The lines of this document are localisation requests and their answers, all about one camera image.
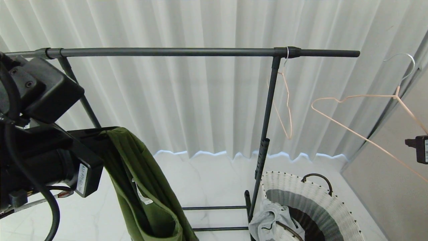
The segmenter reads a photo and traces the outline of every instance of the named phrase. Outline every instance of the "white curtain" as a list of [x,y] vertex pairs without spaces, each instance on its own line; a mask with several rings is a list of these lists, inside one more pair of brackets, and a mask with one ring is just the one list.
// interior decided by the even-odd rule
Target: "white curtain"
[[[286,64],[294,136],[273,109],[270,153],[292,159],[355,153],[363,141],[310,108],[319,97],[391,94],[428,29],[428,1],[0,0],[0,50],[44,47],[223,47],[360,50],[359,58],[300,57]],[[250,156],[258,150],[270,57],[69,58],[102,126],[123,126],[152,152]],[[286,128],[286,91],[275,102]],[[387,99],[317,107],[367,136]],[[80,103],[58,123],[91,128]]]

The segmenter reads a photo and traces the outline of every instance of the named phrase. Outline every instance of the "gray wall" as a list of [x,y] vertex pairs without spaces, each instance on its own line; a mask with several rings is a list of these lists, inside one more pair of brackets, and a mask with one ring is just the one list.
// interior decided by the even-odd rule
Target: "gray wall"
[[[428,127],[428,71],[403,101]],[[423,130],[397,106],[371,140],[428,179],[428,165],[417,163],[415,149],[404,144],[420,135]],[[370,143],[342,175],[389,240],[428,240],[428,183],[423,179]]]

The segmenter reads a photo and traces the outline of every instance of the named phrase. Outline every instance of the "floor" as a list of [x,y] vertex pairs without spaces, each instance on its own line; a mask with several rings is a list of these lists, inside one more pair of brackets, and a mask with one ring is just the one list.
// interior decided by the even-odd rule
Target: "floor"
[[[257,155],[251,159],[237,155],[230,160],[225,154],[199,153],[189,159],[187,153],[160,152],[155,155],[182,206],[245,205],[244,191],[251,195],[254,188],[254,168]],[[345,183],[339,171],[346,163],[343,156],[318,155],[313,162],[305,155],[291,162],[287,155],[269,157],[265,171],[305,175],[316,172],[325,175],[333,191],[347,204],[368,241],[386,240],[374,220]],[[314,177],[311,181],[326,185]],[[72,195],[58,200],[61,223],[56,241],[130,241],[116,194],[107,172],[103,172],[97,192],[81,198]],[[246,211],[214,210],[185,211],[194,228],[246,226]],[[10,215],[0,221],[1,241],[42,241],[51,226],[51,214],[46,203]],[[249,240],[249,232],[198,232],[201,241]]]

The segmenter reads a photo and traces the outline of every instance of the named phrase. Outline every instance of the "woven basket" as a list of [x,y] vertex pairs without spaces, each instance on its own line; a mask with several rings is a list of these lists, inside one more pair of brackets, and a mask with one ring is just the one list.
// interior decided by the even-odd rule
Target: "woven basket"
[[[323,178],[329,190],[306,181],[308,176]],[[289,207],[291,217],[305,229],[306,241],[364,240],[357,221],[333,195],[331,184],[324,176],[313,173],[302,178],[284,172],[266,172],[262,176],[262,189],[265,198]],[[278,224],[274,235],[276,241],[300,240]]]

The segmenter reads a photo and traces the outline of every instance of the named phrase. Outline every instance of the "green shirt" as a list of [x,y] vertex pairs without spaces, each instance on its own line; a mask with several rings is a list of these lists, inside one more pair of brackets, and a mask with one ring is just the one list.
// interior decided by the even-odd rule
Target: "green shirt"
[[134,241],[197,241],[152,154],[125,128],[107,131],[116,149],[103,153],[126,227]]

